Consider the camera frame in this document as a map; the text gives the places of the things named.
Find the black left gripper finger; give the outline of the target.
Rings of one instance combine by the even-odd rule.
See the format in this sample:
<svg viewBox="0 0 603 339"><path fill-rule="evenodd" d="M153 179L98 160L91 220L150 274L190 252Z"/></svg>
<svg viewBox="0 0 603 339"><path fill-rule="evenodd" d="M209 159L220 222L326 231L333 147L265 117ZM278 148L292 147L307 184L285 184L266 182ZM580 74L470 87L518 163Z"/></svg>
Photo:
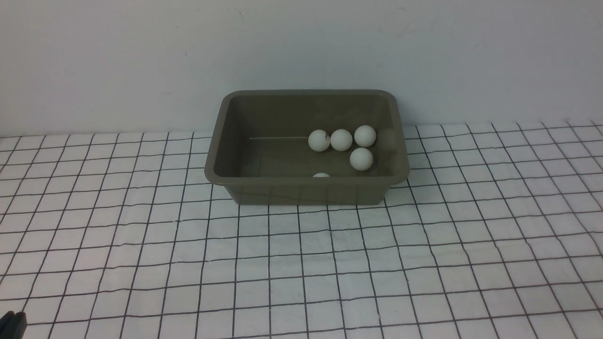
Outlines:
<svg viewBox="0 0 603 339"><path fill-rule="evenodd" d="M26 327L26 313L15 313L15 311L8 311L0 320L0 338L22 339Z"/></svg>

